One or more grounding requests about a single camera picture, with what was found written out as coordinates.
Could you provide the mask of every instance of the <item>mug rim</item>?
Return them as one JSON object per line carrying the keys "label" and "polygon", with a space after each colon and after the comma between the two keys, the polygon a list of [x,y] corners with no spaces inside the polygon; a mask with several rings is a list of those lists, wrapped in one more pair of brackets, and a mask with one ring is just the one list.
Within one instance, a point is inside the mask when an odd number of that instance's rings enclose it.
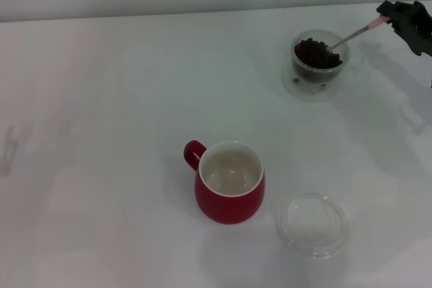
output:
{"label": "mug rim", "polygon": [[[237,194],[237,195],[226,195],[226,194],[222,194],[220,192],[216,192],[215,190],[211,189],[209,187],[209,185],[207,185],[207,183],[204,181],[204,177],[203,177],[203,173],[201,172],[201,168],[203,166],[203,161],[205,160],[206,155],[211,154],[212,151],[214,151],[214,149],[218,148],[219,146],[223,146],[226,144],[236,144],[236,145],[240,145],[243,146],[247,149],[249,149],[254,155],[255,157],[258,159],[259,161],[259,167],[260,167],[260,176],[259,176],[259,180],[256,182],[256,184],[250,188],[247,192],[241,193],[241,194]],[[208,190],[210,190],[211,192],[213,192],[214,194],[217,194],[218,196],[222,196],[222,197],[227,197],[227,198],[237,198],[237,197],[242,197],[245,196],[251,192],[253,192],[258,186],[259,184],[262,182],[263,178],[264,178],[264,164],[263,161],[261,160],[261,158],[259,157],[259,155],[255,152],[254,149],[252,149],[249,145],[240,142],[240,141],[222,141],[222,142],[218,142],[212,146],[210,146],[208,149],[205,150],[205,152],[202,154],[201,158],[200,158],[200,162],[198,164],[198,174],[200,175],[200,180],[202,181],[202,183],[207,187]]]}

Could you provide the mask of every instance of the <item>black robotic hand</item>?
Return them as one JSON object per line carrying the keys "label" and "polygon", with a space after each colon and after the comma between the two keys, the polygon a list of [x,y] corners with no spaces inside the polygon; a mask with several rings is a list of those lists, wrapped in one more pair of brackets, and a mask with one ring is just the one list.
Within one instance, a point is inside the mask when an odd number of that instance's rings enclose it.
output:
{"label": "black robotic hand", "polygon": [[432,57],[432,17],[418,1],[413,4],[384,1],[377,11],[390,18],[394,29],[416,55],[426,53]]}

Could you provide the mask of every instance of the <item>mug handle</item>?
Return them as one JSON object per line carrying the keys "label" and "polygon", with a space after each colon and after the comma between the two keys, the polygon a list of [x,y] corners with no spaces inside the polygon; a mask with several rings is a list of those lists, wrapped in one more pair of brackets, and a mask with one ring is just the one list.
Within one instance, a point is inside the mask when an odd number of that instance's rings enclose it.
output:
{"label": "mug handle", "polygon": [[204,154],[205,150],[205,146],[200,142],[193,140],[187,143],[184,147],[183,157],[192,169],[197,170],[198,165],[200,164],[200,158]]}

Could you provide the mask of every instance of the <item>coffee beans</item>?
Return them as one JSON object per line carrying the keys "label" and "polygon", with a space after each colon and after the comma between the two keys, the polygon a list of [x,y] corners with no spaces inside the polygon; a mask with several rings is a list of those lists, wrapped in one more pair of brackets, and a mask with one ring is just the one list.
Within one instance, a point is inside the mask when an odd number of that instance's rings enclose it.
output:
{"label": "coffee beans", "polygon": [[[331,69],[341,65],[342,61],[339,54],[329,52],[326,48],[327,45],[324,42],[308,38],[299,42],[294,47],[294,52],[301,62],[315,69]],[[298,76],[312,83],[324,84],[334,79],[340,72],[339,70],[316,72],[302,67],[295,61],[293,61],[293,65]]]}

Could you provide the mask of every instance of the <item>white table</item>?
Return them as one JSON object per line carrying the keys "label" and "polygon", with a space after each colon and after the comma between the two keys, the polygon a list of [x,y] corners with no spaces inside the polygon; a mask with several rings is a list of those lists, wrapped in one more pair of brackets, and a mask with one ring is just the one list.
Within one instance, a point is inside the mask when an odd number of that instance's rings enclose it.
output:
{"label": "white table", "polygon": [[[432,59],[381,26],[351,42],[355,82],[331,102],[280,83],[296,34],[347,35],[376,7],[0,24],[0,287],[430,287]],[[250,220],[198,209],[192,139],[260,154]],[[306,192],[350,218],[325,260],[275,230],[280,204]]]}

